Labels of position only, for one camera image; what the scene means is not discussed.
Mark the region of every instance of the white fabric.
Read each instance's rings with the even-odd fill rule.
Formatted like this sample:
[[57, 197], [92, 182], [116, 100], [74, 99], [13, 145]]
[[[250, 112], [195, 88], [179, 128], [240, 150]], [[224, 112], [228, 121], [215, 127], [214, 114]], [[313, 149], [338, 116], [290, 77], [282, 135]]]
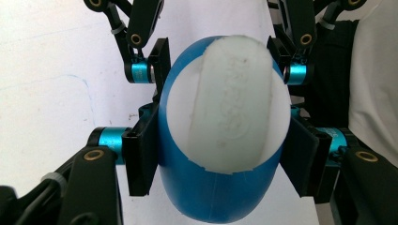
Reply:
[[398, 166], [398, 1], [360, 20], [354, 39], [349, 128]]

